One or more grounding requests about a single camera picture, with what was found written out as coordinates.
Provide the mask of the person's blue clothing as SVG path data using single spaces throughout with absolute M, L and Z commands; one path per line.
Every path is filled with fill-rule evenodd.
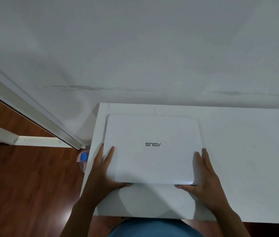
M 181 219 L 126 218 L 107 237 L 204 237 Z

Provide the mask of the white laptop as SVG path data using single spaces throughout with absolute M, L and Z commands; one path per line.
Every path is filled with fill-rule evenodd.
M 196 118 L 110 114 L 103 153 L 111 147 L 107 176 L 113 181 L 183 185 L 201 181 L 194 155 L 202 150 Z

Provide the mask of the white table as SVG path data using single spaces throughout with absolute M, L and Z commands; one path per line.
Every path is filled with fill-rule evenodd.
M 244 222 L 279 223 L 279 109 L 100 103 L 81 191 L 109 114 L 197 118 L 202 147 L 232 209 Z M 186 191 L 159 184 L 113 191 L 94 215 L 215 220 Z

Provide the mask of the person's right forearm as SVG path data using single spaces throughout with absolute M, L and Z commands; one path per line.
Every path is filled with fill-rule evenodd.
M 212 213 L 224 237 L 251 237 L 239 215 L 230 206 L 215 209 Z

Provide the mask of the person's left hand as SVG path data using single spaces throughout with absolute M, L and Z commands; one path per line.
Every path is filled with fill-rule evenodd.
M 107 177 L 107 170 L 114 155 L 114 150 L 115 147 L 112 146 L 105 159 L 103 160 L 102 158 L 102 164 L 100 167 L 95 168 L 93 163 L 81 196 L 94 196 L 94 199 L 96 199 L 99 204 L 108 196 L 108 194 L 114 191 L 112 190 L 112 185 L 113 183 L 118 182 Z

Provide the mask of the blue capped plastic bottle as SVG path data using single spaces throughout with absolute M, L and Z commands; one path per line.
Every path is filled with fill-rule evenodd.
M 90 147 L 91 145 L 87 145 L 77 157 L 77 162 L 79 163 L 80 169 L 83 173 L 85 173 L 87 161 L 89 158 Z

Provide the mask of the white baseboard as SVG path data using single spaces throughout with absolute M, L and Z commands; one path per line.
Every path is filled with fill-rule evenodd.
M 0 143 L 12 146 L 71 148 L 71 146 L 56 137 L 20 136 L 3 128 L 0 128 Z

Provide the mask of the person's right hand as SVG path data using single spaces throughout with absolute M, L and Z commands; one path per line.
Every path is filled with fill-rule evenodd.
M 198 192 L 190 194 L 195 196 L 211 212 L 224 206 L 230 206 L 216 173 L 214 176 L 202 175 L 202 155 L 196 152 L 195 157 L 201 173 L 201 181 L 197 184 Z

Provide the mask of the white door frame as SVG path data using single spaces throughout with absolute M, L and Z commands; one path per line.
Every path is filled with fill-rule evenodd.
M 86 147 L 80 138 L 54 119 L 0 70 L 0 102 L 77 150 Z

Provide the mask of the person's left forearm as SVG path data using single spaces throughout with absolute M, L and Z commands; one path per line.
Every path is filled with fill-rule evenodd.
M 60 237 L 88 237 L 90 223 L 97 204 L 94 196 L 81 196 L 74 204 Z

